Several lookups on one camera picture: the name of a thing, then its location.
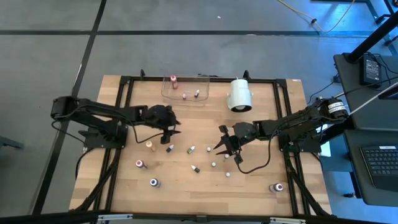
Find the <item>wooden tabletop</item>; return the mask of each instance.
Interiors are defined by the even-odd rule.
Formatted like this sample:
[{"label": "wooden tabletop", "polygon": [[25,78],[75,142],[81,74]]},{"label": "wooden tabletop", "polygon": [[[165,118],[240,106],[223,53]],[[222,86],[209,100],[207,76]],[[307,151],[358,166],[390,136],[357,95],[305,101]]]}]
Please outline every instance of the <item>wooden tabletop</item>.
[{"label": "wooden tabletop", "polygon": [[[105,75],[98,102],[114,105],[118,92],[120,76]],[[287,80],[292,112],[305,108],[305,97],[300,80]],[[160,94],[162,82],[135,81],[131,106],[164,104]],[[210,83],[209,97],[204,106],[172,105],[177,119],[182,123],[176,129],[182,133],[172,136],[174,148],[170,153],[165,150],[169,145],[160,144],[160,136],[151,139],[156,151],[152,152],[145,144],[137,144],[134,133],[129,129],[126,147],[122,150],[111,210],[131,213],[168,213],[168,214],[207,214],[207,215],[292,215],[289,190],[283,155],[279,151],[278,140],[271,142],[271,162],[266,168],[251,174],[238,171],[233,158],[224,160],[217,152],[207,152],[208,146],[214,147],[221,137],[219,125],[230,129],[237,122],[251,123],[259,119],[277,119],[274,92],[271,84],[250,83],[253,109],[245,113],[234,113],[226,106],[226,94],[229,83]],[[125,90],[122,107],[126,98]],[[280,99],[284,110],[283,93]],[[145,126],[136,127],[138,140],[159,133],[157,129]],[[241,153],[244,162],[242,170],[263,165],[267,158],[268,141],[253,141],[243,146]],[[192,154],[187,149],[195,146]],[[104,149],[95,149],[87,154],[80,166],[70,208],[79,206],[93,190],[98,181],[103,161]],[[136,161],[143,160],[147,170],[136,167]],[[301,153],[305,183],[320,205],[330,212],[328,196],[323,180],[320,163],[311,155]],[[196,173],[191,169],[195,165],[200,169]],[[160,180],[159,188],[151,187],[152,178]],[[277,193],[269,191],[269,185],[282,183],[284,190]],[[107,185],[103,190],[100,208],[104,208]],[[303,213],[299,188],[295,188],[299,211]]]}]

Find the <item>black desk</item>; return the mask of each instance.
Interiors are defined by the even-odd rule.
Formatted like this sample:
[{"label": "black desk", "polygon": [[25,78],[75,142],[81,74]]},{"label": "black desk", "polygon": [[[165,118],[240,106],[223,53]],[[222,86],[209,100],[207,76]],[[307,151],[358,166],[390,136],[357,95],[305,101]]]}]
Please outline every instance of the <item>black desk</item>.
[{"label": "black desk", "polygon": [[[392,71],[398,72],[398,56],[382,56]],[[344,92],[362,87],[359,84],[359,63],[348,63],[344,55],[334,56],[336,68],[340,74],[341,84]],[[389,72],[390,78],[396,77],[396,74]],[[386,80],[387,76],[382,68],[382,79]],[[388,86],[388,82],[383,83],[381,89]],[[346,95],[347,103],[351,111],[361,106],[370,98],[378,94],[378,91],[370,88],[354,91]],[[380,130],[380,131],[398,131],[398,101],[397,100],[379,100],[376,98],[368,105],[352,115],[352,121],[356,129],[361,130]]]},{"label": "black desk", "polygon": [[364,202],[368,205],[398,206],[398,192],[373,187],[359,150],[362,146],[397,145],[398,132],[347,130],[344,131],[344,137]]}]

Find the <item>power adapter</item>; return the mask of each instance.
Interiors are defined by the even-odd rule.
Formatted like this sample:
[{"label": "power adapter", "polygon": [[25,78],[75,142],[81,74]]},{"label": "power adapter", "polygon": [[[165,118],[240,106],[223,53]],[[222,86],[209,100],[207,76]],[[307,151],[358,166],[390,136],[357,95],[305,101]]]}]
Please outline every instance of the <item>power adapter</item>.
[{"label": "power adapter", "polygon": [[[361,70],[359,73],[359,84],[370,85],[381,82],[381,69],[375,57],[363,55],[360,61]],[[379,88],[380,84],[374,84],[372,87]]]}]

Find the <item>concrete floor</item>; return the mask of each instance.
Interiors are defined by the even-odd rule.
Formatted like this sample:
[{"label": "concrete floor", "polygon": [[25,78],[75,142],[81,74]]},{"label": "concrete floor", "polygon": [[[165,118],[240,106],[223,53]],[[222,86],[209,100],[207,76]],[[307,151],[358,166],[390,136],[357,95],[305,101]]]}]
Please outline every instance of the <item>concrete floor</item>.
[{"label": "concrete floor", "polygon": [[[343,3],[286,1],[316,17],[325,29],[333,26],[348,7]],[[382,1],[372,3],[378,14],[387,12]],[[2,0],[0,30],[91,30],[99,5],[100,0]],[[367,6],[356,3],[335,30],[375,28]],[[314,30],[276,0],[113,0],[106,4],[99,29]],[[363,40],[362,37],[271,35],[97,36],[79,97],[96,99],[103,75],[138,75],[142,68],[148,75],[163,75],[166,70],[235,77],[249,70],[254,78],[300,78],[308,98],[329,84],[336,74],[333,55],[349,52]],[[25,144],[20,151],[9,147],[0,150],[2,217],[25,215],[31,209],[55,136],[49,116],[52,100],[70,94],[87,41],[87,35],[0,35],[0,135]],[[382,42],[371,52],[391,54]],[[321,95],[328,97],[340,92],[341,86],[334,84]],[[76,133],[80,128],[72,123],[68,132]],[[45,213],[67,211],[81,148],[79,142],[66,137]],[[335,215],[388,223],[398,220],[397,208],[372,207],[360,199],[342,197],[352,192],[347,175],[324,173]]]}]

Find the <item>transparent bin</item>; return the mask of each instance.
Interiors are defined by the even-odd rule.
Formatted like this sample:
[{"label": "transparent bin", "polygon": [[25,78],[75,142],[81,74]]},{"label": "transparent bin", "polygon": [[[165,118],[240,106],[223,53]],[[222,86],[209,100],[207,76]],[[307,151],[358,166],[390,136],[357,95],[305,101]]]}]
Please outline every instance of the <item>transparent bin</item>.
[{"label": "transparent bin", "polygon": [[[161,94],[165,101],[171,105],[204,106],[209,97],[210,77],[207,75],[197,77],[175,76],[178,83],[176,90],[173,89],[170,76],[163,77]],[[199,95],[195,98],[194,94],[197,90],[199,90]],[[187,96],[186,100],[182,98],[183,94]]]}]

